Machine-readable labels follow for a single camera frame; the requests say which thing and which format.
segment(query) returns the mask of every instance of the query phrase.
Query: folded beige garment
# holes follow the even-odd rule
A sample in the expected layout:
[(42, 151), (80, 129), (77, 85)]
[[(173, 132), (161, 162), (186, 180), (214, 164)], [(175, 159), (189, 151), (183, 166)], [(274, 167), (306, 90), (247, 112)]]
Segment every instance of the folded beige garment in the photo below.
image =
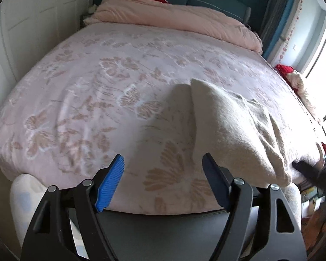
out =
[(206, 81), (192, 79), (191, 89), (195, 162), (209, 152), (219, 166), (253, 186), (291, 183), (282, 135), (267, 108)]
[(241, 22), (211, 8), (153, 0), (103, 0), (84, 21), (132, 23), (201, 33), (262, 54), (262, 41)]

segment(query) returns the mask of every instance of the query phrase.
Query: white wall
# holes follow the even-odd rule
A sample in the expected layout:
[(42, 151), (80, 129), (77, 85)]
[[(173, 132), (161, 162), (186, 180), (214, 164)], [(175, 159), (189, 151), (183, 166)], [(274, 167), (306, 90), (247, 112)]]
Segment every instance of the white wall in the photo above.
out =
[(321, 11), (317, 0), (303, 0), (299, 20), (281, 64), (294, 68), (298, 65), (315, 32)]
[(0, 5), (0, 106), (47, 52), (80, 28), (93, 0), (3, 0)]

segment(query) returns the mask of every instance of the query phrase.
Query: blue curtain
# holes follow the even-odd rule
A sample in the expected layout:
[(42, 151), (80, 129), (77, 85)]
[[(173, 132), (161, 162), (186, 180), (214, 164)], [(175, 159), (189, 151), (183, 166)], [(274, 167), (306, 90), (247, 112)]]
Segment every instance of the blue curtain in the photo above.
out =
[(267, 59), (280, 38), (294, 0), (269, 0), (260, 29), (263, 57)]

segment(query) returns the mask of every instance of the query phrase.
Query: gray curtain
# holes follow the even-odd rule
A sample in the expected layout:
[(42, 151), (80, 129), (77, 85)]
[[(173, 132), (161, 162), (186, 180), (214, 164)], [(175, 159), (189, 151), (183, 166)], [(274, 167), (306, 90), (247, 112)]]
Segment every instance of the gray curtain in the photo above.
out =
[(277, 30), (282, 14), (286, 7), (287, 0), (269, 0), (263, 17), (261, 29), (259, 32), (263, 43), (263, 51), (268, 48), (272, 37)]

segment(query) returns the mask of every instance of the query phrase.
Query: bedsheet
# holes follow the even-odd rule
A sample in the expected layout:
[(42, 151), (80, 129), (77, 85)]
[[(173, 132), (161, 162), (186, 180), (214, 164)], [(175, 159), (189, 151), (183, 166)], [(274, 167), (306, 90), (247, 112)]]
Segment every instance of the bedsheet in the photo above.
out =
[(289, 162), (319, 160), (320, 131), (256, 52), (197, 33), (97, 23), (59, 44), (9, 95), (0, 110), (0, 167), (10, 180), (26, 173), (67, 188), (119, 153), (126, 167), (110, 210), (219, 209), (192, 160), (192, 78), (265, 105)]

